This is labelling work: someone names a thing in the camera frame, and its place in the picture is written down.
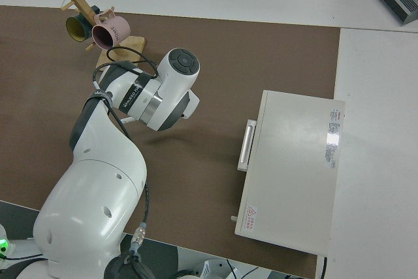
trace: green light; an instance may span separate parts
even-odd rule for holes
[[[0,240],[0,251],[1,252],[5,252],[6,250],[7,250],[7,248],[8,248],[8,242],[7,242],[7,240],[6,239],[1,239]]]

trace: brown table mat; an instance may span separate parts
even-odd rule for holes
[[[71,129],[93,90],[99,49],[72,40],[74,12],[0,6],[0,199],[34,209],[72,161]],[[200,59],[201,103],[189,120],[158,133],[127,128],[144,155],[151,186],[147,237],[313,278],[316,256],[234,234],[245,173],[237,171],[248,118],[263,90],[332,98],[340,30],[331,27],[121,14],[144,53],[172,48]],[[143,199],[127,225],[141,220]]]

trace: mug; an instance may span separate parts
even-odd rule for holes
[[[96,14],[100,13],[100,9],[96,6],[92,6],[91,9]],[[71,16],[68,18],[65,22],[65,26],[67,27],[67,32],[72,37],[72,39],[78,42],[85,41],[91,37],[91,29],[93,26],[81,13],[77,16]]]
[[[108,19],[100,21],[100,16],[108,14]],[[91,36],[98,47],[110,49],[131,34],[131,28],[127,20],[121,16],[115,16],[112,9],[108,9],[94,16],[96,25],[91,30]]]

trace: white box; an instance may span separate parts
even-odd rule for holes
[[[263,92],[237,235],[327,256],[344,107]]]

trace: drawer handle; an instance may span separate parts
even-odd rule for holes
[[[256,120],[249,119],[247,121],[246,132],[244,134],[244,140],[242,141],[240,160],[238,161],[237,167],[239,171],[247,171],[248,169],[249,153],[251,152],[256,125]]]

